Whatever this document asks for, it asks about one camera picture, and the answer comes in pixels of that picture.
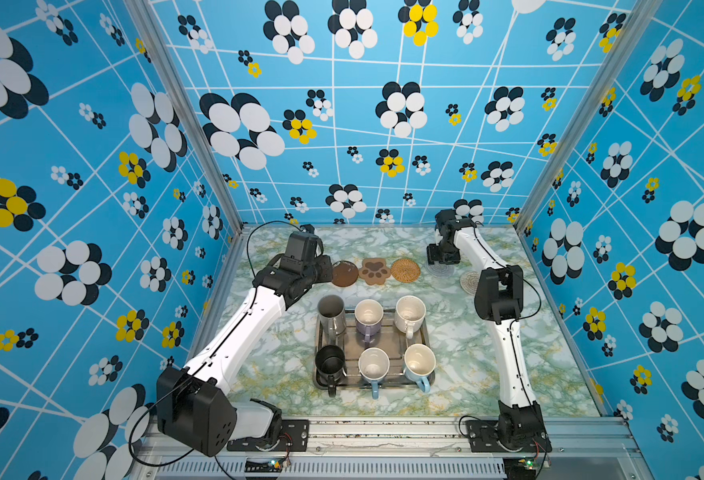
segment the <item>coaster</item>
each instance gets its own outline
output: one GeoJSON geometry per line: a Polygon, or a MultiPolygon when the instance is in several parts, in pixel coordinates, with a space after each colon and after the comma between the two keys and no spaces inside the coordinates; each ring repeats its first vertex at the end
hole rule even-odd
{"type": "Polygon", "coordinates": [[[358,276],[357,265],[346,260],[341,260],[338,265],[333,268],[333,280],[331,280],[331,283],[335,286],[350,286],[357,282],[358,276]]]}
{"type": "Polygon", "coordinates": [[[453,267],[453,265],[426,264],[426,271],[430,274],[433,274],[437,278],[448,278],[449,276],[453,276],[455,268],[453,267]]]}
{"type": "Polygon", "coordinates": [[[363,268],[359,269],[359,277],[368,285],[383,285],[391,276],[385,258],[366,258],[363,260],[363,268]]]}
{"type": "Polygon", "coordinates": [[[477,285],[479,283],[480,274],[473,270],[470,270],[469,272],[466,272],[465,274],[461,275],[461,288],[464,289],[464,292],[468,293],[471,296],[474,296],[477,292],[477,285]]]}
{"type": "Polygon", "coordinates": [[[421,276],[421,268],[409,258],[395,260],[392,264],[392,276],[395,280],[403,283],[415,282],[421,276]]]}

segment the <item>blue patterned wallpaper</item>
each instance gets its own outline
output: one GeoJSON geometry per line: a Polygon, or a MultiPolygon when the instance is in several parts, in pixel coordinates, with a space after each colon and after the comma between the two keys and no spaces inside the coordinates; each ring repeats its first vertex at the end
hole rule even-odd
{"type": "Polygon", "coordinates": [[[704,2],[663,2],[524,238],[655,478],[704,480],[704,2]]]}
{"type": "Polygon", "coordinates": [[[122,2],[0,1],[0,478],[125,476],[227,252],[151,61],[122,2]]]}
{"type": "Polygon", "coordinates": [[[151,6],[244,221],[509,224],[634,1],[151,6]]]}

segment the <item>marble tabletop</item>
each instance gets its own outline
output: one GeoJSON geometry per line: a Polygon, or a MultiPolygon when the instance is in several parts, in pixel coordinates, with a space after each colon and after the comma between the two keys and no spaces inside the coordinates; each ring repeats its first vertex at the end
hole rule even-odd
{"type": "MultiPolygon", "coordinates": [[[[258,270],[284,251],[293,228],[265,226],[251,237],[253,267],[258,270]]],[[[449,278],[438,278],[425,268],[425,247],[433,242],[433,228],[329,227],[315,232],[323,239],[331,260],[349,260],[360,266],[368,257],[386,258],[387,265],[408,257],[422,266],[413,283],[393,277],[384,285],[368,286],[357,280],[341,288],[332,283],[315,285],[277,320],[245,360],[228,398],[244,402],[260,398],[279,406],[285,416],[457,416],[499,414],[499,373],[495,352],[484,321],[477,317],[473,298],[462,290],[461,275],[472,269],[468,261],[455,266],[449,278]],[[373,400],[370,390],[340,389],[336,398],[312,384],[315,353],[315,312],[319,299],[337,294],[347,307],[372,298],[393,306],[404,295],[420,297],[427,307],[431,347],[437,358],[435,384],[425,395],[416,388],[381,389],[373,400]]],[[[519,264],[525,278],[538,288],[538,280],[514,229],[489,227],[482,236],[510,264],[519,264]]],[[[251,269],[243,254],[219,329],[239,307],[251,287],[251,269]]],[[[538,297],[525,286],[524,315],[535,312],[538,297]]],[[[537,316],[523,321],[522,345],[541,410],[545,416],[599,416],[568,349],[554,312],[544,299],[537,316]]]]}

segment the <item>cup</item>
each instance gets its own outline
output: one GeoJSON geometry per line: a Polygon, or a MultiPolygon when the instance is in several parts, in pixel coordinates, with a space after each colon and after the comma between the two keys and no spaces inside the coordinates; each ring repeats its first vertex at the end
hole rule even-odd
{"type": "Polygon", "coordinates": [[[354,318],[357,331],[363,334],[368,345],[371,338],[381,331],[384,307],[375,300],[363,300],[354,308],[354,318]]]}
{"type": "Polygon", "coordinates": [[[413,338],[413,332],[421,328],[426,315],[426,305],[420,298],[406,295],[397,300],[395,306],[395,326],[408,339],[413,338]]]}
{"type": "Polygon", "coordinates": [[[336,386],[346,373],[344,371],[344,351],[335,345],[325,345],[314,356],[314,365],[319,375],[328,384],[328,395],[336,396],[336,386]]]}
{"type": "Polygon", "coordinates": [[[405,377],[419,386],[424,393],[429,393],[430,373],[435,370],[437,360],[435,353],[423,343],[415,343],[408,347],[403,355],[405,377]]]}
{"type": "Polygon", "coordinates": [[[337,345],[338,337],[347,330],[344,300],[338,295],[327,295],[319,299],[317,321],[328,337],[328,344],[337,345]]]}
{"type": "Polygon", "coordinates": [[[370,382],[373,388],[373,399],[379,399],[379,382],[389,372],[389,356],[376,347],[365,350],[357,361],[359,373],[370,382]]]}

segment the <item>paw-shaped coaster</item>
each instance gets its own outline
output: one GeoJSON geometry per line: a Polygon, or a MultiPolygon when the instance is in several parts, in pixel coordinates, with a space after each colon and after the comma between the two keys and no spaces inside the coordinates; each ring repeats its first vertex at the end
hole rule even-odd
{"type": "Polygon", "coordinates": [[[363,268],[359,269],[359,277],[368,285],[383,285],[391,276],[385,258],[366,258],[363,260],[363,268]]]}

